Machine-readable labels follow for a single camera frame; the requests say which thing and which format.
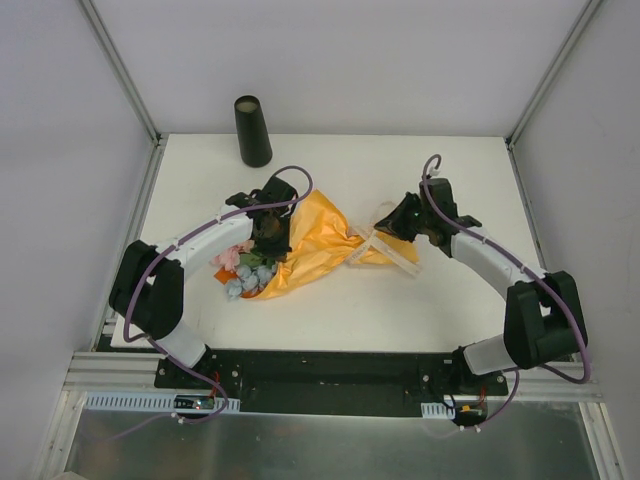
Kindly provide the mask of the pink and blue flower bouquet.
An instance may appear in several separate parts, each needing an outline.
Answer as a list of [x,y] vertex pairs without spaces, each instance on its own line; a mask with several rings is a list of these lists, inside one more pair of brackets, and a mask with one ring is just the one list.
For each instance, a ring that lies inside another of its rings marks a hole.
[[259,295],[274,278],[277,262],[262,254],[254,240],[234,245],[215,256],[214,277],[224,285],[229,300]]

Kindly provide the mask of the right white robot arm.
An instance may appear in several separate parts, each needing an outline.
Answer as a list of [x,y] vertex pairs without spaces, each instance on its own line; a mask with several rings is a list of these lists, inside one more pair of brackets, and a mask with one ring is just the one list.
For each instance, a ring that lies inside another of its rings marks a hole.
[[[448,180],[429,177],[420,188],[419,193],[406,194],[376,223],[376,230],[409,242],[427,236],[433,246],[473,270],[505,302],[501,334],[455,351],[452,387],[469,395],[484,385],[489,374],[535,367],[574,384],[588,382],[588,336],[573,277],[565,271],[549,273],[526,266],[491,239],[480,221],[459,215]],[[574,353],[583,357],[581,376],[553,367],[558,358]]]

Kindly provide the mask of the cream lace ribbon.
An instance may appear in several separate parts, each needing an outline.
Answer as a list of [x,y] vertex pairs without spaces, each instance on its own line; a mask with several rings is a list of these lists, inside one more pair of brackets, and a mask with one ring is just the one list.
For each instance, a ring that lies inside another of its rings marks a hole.
[[355,222],[349,225],[347,233],[350,236],[358,236],[363,242],[346,257],[345,262],[348,265],[356,265],[367,252],[373,249],[412,277],[417,277],[422,272],[422,267],[418,263],[409,261],[398,250],[380,239],[379,232],[374,228],[374,225],[390,214],[396,206],[397,204],[392,201],[382,202],[367,222]]

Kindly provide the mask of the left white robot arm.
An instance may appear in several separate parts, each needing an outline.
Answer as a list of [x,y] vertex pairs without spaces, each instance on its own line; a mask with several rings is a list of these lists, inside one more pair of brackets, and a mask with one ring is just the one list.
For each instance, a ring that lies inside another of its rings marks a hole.
[[123,336],[129,327],[177,360],[176,375],[188,388],[204,387],[211,377],[211,365],[203,359],[207,346],[183,320],[184,290],[188,278],[214,257],[247,242],[249,253],[260,265],[273,267],[291,251],[291,217],[299,195],[277,176],[263,188],[237,193],[211,219],[164,243],[131,243],[121,260],[109,306],[125,319]]

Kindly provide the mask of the orange wrapping paper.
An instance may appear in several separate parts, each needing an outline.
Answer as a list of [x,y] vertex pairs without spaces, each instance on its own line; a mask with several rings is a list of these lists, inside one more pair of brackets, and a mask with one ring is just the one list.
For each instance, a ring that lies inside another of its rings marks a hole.
[[[290,241],[292,251],[277,262],[277,272],[255,299],[281,297],[305,286],[347,264],[345,259],[363,240],[347,233],[349,224],[343,213],[320,191],[316,190],[293,215]],[[398,250],[411,262],[419,262],[416,247],[407,241],[379,232],[379,238]],[[396,266],[371,249],[355,266]]]

